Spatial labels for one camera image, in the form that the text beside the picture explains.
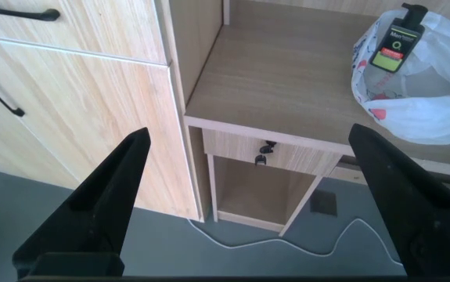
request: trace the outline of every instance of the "gray floor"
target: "gray floor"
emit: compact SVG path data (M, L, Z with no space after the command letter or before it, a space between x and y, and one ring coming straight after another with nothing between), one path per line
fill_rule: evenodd
M324 179L320 190L337 195L338 216L310 212L309 204L284 239L313 252L331 252L352 219L368 222L398 260L391 239L365 186ZM0 173L0 281L15 280L11 255L70 190ZM245 244L275 238L276 233L231 222L199 223L216 240ZM380 241L357 222L327 258L306 255L274 242L236 250L217 246L185 219L135 209L121 254L126 276L367 276L405 275Z

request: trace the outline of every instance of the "white cable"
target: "white cable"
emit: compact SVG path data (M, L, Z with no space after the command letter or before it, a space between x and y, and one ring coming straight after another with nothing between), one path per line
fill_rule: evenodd
M334 244L333 249L332 249L330 252L326 253L326 254L318 254L318 253L315 253L315 252L312 252L312 251L307 251L307 250L305 250L305 249L303 249L303 248L301 248L301 247L298 247L297 245L292 244L292 243L290 243L290 242L288 242L288 241L286 241L286 240L284 240L284 239L277 239L277 238L275 238L275 239L267 239L267 240L260 240L260 241L257 241L257 242L252 242L252 243L247 243L247 244L241 244L241 245L235 245L235 246L228 246L228 245L225 245L225 244L223 244L223 243L221 243L221 242L215 240L213 237L211 237L211 236L210 236L209 234L207 234L205 231L203 231L203 230L200 229L199 227L195 226L195 224L193 224L193 222L192 222L191 220L188 219L188 222L190 222L190 225L193 226L193 228L195 228L197 231L199 231L199 232L202 233L205 237L207 237L207 239L213 241L213 242L214 242L215 244L217 244L218 246L221 246L221 247L226 248L226 249L229 249L229 250L233 250L233 249L237 249L237 248L251 247L251 246L255 246L255 245L259 245L259 244L264 244L264 243L269 243L269 242L281 242L281 243L284 243L284 244L288 244L289 246L291 246L291 247L297 249L298 251L302 251L303 253L305 253L305 254L307 254L307 255L313 255L313 256L318 257L318 258L327 258L327 257L330 257L330 256L335 252L335 250L336 250L336 248L337 248L337 245L340 243L341 237L347 232L347 230L350 228L350 226L352 226L352 225L353 225L354 223L356 223L356 222L361 222L361 223L363 223L365 226L367 226L367 228L369 228L369 229L374 233L374 235L376 235L376 237L380 240L381 245L383 246L383 249L385 250L385 252L386 252L387 255L388 255L388 258L390 258L390 260L391 260L394 264L396 264L396 265L398 265L398 266L402 266L402 264L401 264L400 262L395 261L395 260L391 257L390 252L389 252L388 249L387 249L387 246L384 244L383 239L381 239L381 236L380 236L380 235L379 235L379 234L378 234L378 233L377 233L377 232L376 232L376 231L375 231L375 230L374 230L374 229L373 229L366 221L364 221L364 219L354 219L354 220L352 220L352 221L344 228L344 230L343 230L343 232L341 232L340 236L338 236L338 238L336 239L336 243Z

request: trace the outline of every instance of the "wooden shelf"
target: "wooden shelf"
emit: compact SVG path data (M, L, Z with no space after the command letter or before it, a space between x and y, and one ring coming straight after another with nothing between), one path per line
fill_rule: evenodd
M217 218L268 230L286 230L321 179L208 156Z
M425 169L450 175L450 145L408 143L351 93L353 44L372 16L232 2L186 110L188 125L353 156L354 123L378 131Z

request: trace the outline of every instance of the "drawer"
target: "drawer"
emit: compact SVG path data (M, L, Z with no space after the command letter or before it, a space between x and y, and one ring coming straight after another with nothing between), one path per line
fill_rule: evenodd
M203 143L206 154L250 163L267 145L262 139L207 129L203 130ZM341 154L284 143L277 143L273 153L265 156L267 166L320 176L328 176L341 159Z
M0 9L59 12L54 21L0 15L0 38L167 65L153 0L0 0Z

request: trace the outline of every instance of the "plastic bag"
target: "plastic bag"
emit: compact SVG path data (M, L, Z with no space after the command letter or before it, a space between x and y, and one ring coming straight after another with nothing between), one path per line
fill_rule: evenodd
M450 20L428 12L422 38L395 74L368 60L394 18L389 11L354 46L351 90L376 122L400 139L450 144Z

